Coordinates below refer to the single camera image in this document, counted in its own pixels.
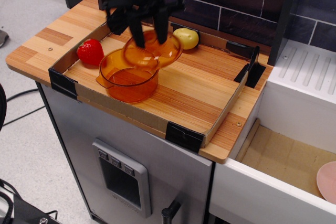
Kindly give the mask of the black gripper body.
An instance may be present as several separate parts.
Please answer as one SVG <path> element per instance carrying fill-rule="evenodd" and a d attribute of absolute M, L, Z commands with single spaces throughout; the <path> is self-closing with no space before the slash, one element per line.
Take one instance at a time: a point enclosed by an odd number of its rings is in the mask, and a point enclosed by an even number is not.
<path fill-rule="evenodd" d="M 121 34 L 129 27 L 129 18 L 137 17 L 141 21 L 152 18 L 161 8 L 173 12 L 185 9 L 184 0 L 109 0 L 103 8 L 107 13 L 107 25 L 114 34 Z"/>

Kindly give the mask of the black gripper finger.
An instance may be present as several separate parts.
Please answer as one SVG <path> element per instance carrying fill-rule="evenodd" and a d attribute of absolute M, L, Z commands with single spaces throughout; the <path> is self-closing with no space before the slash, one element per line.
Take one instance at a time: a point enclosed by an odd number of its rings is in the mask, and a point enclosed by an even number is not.
<path fill-rule="evenodd" d="M 129 28 L 131 30 L 133 39 L 136 45 L 140 48 L 145 47 L 145 41 L 143 37 L 143 30 L 141 20 L 137 17 L 130 17 L 129 18 Z"/>
<path fill-rule="evenodd" d="M 159 9 L 159 11 L 153 16 L 153 21 L 157 34 L 157 39 L 160 44 L 164 44 L 167 40 L 168 33 L 169 14 L 167 9 Z"/>

